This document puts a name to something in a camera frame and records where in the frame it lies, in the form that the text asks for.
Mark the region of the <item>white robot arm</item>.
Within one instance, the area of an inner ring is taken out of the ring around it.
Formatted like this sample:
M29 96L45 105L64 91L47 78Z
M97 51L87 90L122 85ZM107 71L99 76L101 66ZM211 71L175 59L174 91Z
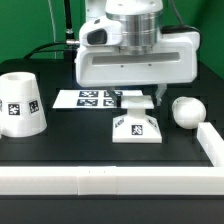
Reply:
M190 83L197 76L200 34L163 30L162 0L107 0L105 14L79 31L76 81L82 87Z

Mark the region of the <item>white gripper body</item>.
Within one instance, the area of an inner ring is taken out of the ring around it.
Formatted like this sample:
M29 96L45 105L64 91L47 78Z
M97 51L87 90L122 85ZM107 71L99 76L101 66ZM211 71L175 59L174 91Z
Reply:
M187 27L100 17L81 27L79 41L76 80L83 87L189 83L197 76L200 34Z

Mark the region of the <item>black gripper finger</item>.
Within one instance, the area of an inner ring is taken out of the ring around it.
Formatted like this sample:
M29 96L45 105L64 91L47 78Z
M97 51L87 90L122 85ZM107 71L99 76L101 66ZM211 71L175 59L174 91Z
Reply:
M121 97L115 93L115 89L113 87L109 87L107 89L109 96L113 99L114 105L117 108L121 107Z
M162 97L165 94L166 90L167 90L167 85L166 84L158 84L157 85L157 90L155 92L155 97L156 97L156 104L158 106L161 105Z

